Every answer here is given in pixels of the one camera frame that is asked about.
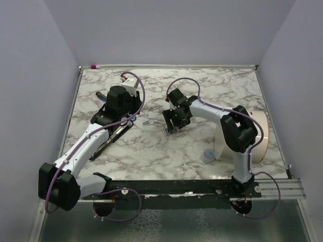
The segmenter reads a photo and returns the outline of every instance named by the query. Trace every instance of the purple cable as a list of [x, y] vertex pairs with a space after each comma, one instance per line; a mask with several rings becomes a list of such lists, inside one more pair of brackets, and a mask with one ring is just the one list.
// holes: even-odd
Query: purple cable
[[[55, 183], [55, 180], [57, 178], [57, 176], [59, 175], [60, 171], [63, 169], [65, 163], [63, 162], [60, 167], [57, 169], [56, 173], [54, 174], [51, 182], [50, 182], [50, 185], [49, 185], [49, 188], [48, 188], [48, 191], [51, 192], [52, 190], [52, 187], [54, 186], [54, 183]], [[47, 192], [47, 195], [46, 195], [46, 200], [45, 200], [45, 211], [46, 213], [54, 213], [56, 210], [58, 210], [58, 207], [55, 207], [53, 210], [49, 210], [48, 208], [48, 203], [49, 203], [49, 197], [50, 197], [50, 192]]]
[[130, 218], [126, 218], [126, 219], [113, 219], [113, 218], [100, 217], [100, 216], [97, 215], [97, 213], [96, 213], [96, 211], [94, 209], [93, 211], [95, 212], [95, 216], [99, 217], [100, 219], [107, 220], [107, 221], [112, 221], [112, 222], [127, 222], [127, 221], [130, 221], [130, 220], [134, 219], [135, 217], [137, 217], [139, 215], [140, 211], [141, 211], [141, 198], [140, 198], [140, 195], [137, 193], [137, 191], [135, 191], [135, 190], [133, 190], [131, 188], [119, 188], [119, 189], [111, 190], [111, 191], [108, 191], [108, 192], [105, 192], [105, 193], [98, 193], [98, 194], [95, 194], [95, 195], [101, 196], [101, 195], [115, 193], [115, 192], [122, 191], [122, 190], [132, 191], [138, 197], [139, 207], [138, 207], [137, 212], [133, 216], [131, 216]]
[[[91, 136], [92, 135], [94, 135], [95, 133], [97, 133], [97, 132], [99, 132], [99, 131], [101, 131], [101, 130], [106, 130], [107, 128], [109, 128], [109, 127], [111, 127], [111, 126], [114, 126], [114, 125], [119, 125], [119, 124], [121, 124], [121, 123], [124, 123], [124, 122], [126, 122], [126, 121], [129, 121], [129, 120], [131, 120], [131, 119], [133, 119], [133, 117], [135, 117], [141, 110], [142, 110], [142, 107], [143, 107], [143, 105], [144, 105], [144, 103], [145, 103], [145, 99], [146, 99], [146, 93], [145, 93], [145, 88], [144, 88], [144, 86], [143, 86], [143, 84], [142, 84], [142, 81], [140, 80], [140, 78], [136, 75], [136, 74], [134, 74], [134, 73], [132, 73], [132, 72], [123, 72], [120, 76], [122, 77], [123, 75], [125, 75], [125, 74], [130, 74], [130, 75], [132, 75], [132, 76], [134, 76], [137, 80], [138, 80], [138, 82], [139, 82], [139, 84], [141, 85], [141, 88], [142, 88], [142, 102], [141, 102], [141, 105], [140, 105], [140, 107], [138, 108], [138, 110], [133, 114], [133, 115], [131, 115], [130, 117], [128, 117], [128, 118], [126, 118], [126, 119], [124, 119], [124, 120], [121, 120], [121, 121], [119, 121], [119, 122], [116, 122], [116, 123], [113, 123], [113, 124], [109, 124], [109, 125], [106, 125], [106, 126], [103, 126], [103, 127], [101, 127], [101, 128], [98, 128], [98, 129], [96, 129], [96, 130], [94, 130], [93, 132], [91, 132], [90, 134], [88, 134], [88, 137], [86, 137], [86, 138], [84, 138], [83, 140], [81, 140], [81, 142], [75, 147], [75, 149], [71, 152], [71, 154], [66, 158], [66, 160], [67, 160], [67, 163], [69, 162], [69, 160], [72, 158], [72, 156], [75, 154], [75, 152], [84, 144], [84, 142], [87, 140], [87, 139], [90, 139], [91, 138]], [[47, 191], [47, 195], [46, 195], [46, 199], [45, 199], [45, 211], [46, 211], [46, 213], [52, 213], [52, 212], [55, 212], [57, 209], [58, 209], [58, 207], [57, 208], [55, 208], [54, 210], [52, 210], [52, 211], [50, 211], [49, 210], [49, 208], [48, 208], [48, 204], [49, 204], [49, 197], [50, 197], [50, 193], [51, 193], [51, 190], [52, 190], [52, 188], [53, 188], [53, 186], [54, 186], [54, 183], [55, 183], [55, 180], [56, 180], [56, 178], [57, 178], [57, 176], [59, 175], [59, 173], [60, 173], [60, 171], [63, 169], [63, 167], [64, 167], [64, 165], [65, 165], [66, 163], [62, 163], [61, 165], [60, 165], [60, 167], [57, 169], [57, 171], [56, 171], [56, 173], [54, 174], [54, 176], [53, 176], [53, 178], [52, 178], [52, 180], [51, 180], [51, 182], [50, 182], [50, 185], [49, 185], [49, 188], [48, 188], [48, 191]]]
[[262, 215], [262, 216], [255, 217], [255, 216], [250, 216], [250, 215], [241, 214], [241, 213], [239, 213], [239, 212], [236, 212], [236, 214], [238, 214], [238, 215], [240, 215], [240, 216], [242, 216], [242, 217], [245, 217], [245, 218], [258, 219], [258, 218], [266, 218], [266, 217], [268, 217], [268, 216], [272, 215], [273, 213], [275, 213], [275, 212], [277, 211], [277, 209], [278, 209], [278, 207], [279, 207], [280, 203], [281, 203], [281, 191], [280, 191], [280, 188], [279, 188], [279, 186], [278, 186], [277, 181], [276, 181], [276, 180], [275, 180], [275, 179], [274, 179], [270, 174], [268, 174], [267, 172], [260, 171], [260, 172], [258, 172], [258, 173], [253, 173], [253, 172], [251, 171], [251, 155], [250, 155], [250, 154], [251, 154], [251, 151], [252, 151], [252, 149], [253, 149], [254, 147], [256, 147], [257, 145], [259, 145], [259, 144], [263, 141], [263, 137], [264, 137], [264, 133], [263, 133], [263, 129], [262, 129], [261, 125], [260, 125], [260, 124], [255, 120], [255, 119], [253, 119], [252, 117], [250, 117], [250, 116], [248, 116], [248, 115], [245, 115], [244, 113], [238, 112], [238, 111], [236, 111], [236, 110], [228, 109], [228, 108], [223, 108], [223, 109], [222, 109], [222, 108], [220, 108], [220, 107], [218, 107], [218, 106], [215, 106], [215, 105], [213, 105], [213, 104], [210, 104], [210, 103], [204, 102], [204, 101], [201, 99], [201, 97], [200, 97], [200, 92], [201, 92], [201, 86], [200, 86], [200, 84], [199, 84], [196, 80], [194, 80], [194, 79], [192, 79], [192, 78], [189, 78], [189, 77], [181, 77], [181, 78], [178, 78], [178, 79], [176, 79], [175, 81], [173, 81], [173, 82], [169, 85], [169, 87], [168, 87], [168, 89], [167, 89], [167, 91], [166, 91], [166, 96], [168, 95], [168, 92], [169, 92], [169, 90], [170, 90], [171, 86], [172, 86], [175, 82], [177, 82], [177, 81], [179, 81], [179, 80], [191, 80], [191, 81], [195, 82], [195, 83], [196, 83], [196, 85], [197, 85], [197, 87], [198, 87], [198, 91], [197, 91], [197, 99], [198, 99], [201, 103], [203, 103], [204, 105], [209, 106], [209, 107], [212, 107], [212, 108], [215, 108], [215, 109], [217, 109], [217, 110], [223, 110], [223, 111], [226, 111], [226, 112], [233, 112], [233, 113], [235, 113], [235, 114], [241, 115], [241, 116], [243, 116], [243, 117], [246, 117], [246, 118], [250, 119], [251, 121], [253, 121], [253, 122], [254, 122], [254, 123], [259, 127], [260, 132], [261, 132], [260, 140], [259, 140], [257, 143], [253, 144], [253, 145], [249, 148], [249, 150], [248, 150], [248, 170], [249, 170], [249, 172], [250, 172], [252, 175], [254, 175], [254, 176], [259, 175], [259, 174], [266, 174], [267, 176], [269, 176], [269, 177], [274, 181], [274, 183], [275, 183], [275, 185], [276, 185], [276, 187], [277, 187], [277, 190], [278, 190], [278, 202], [277, 202], [277, 204], [276, 204], [276, 207], [275, 207], [271, 212], [269, 212], [269, 213], [268, 213], [268, 214], [266, 214], [266, 215]]

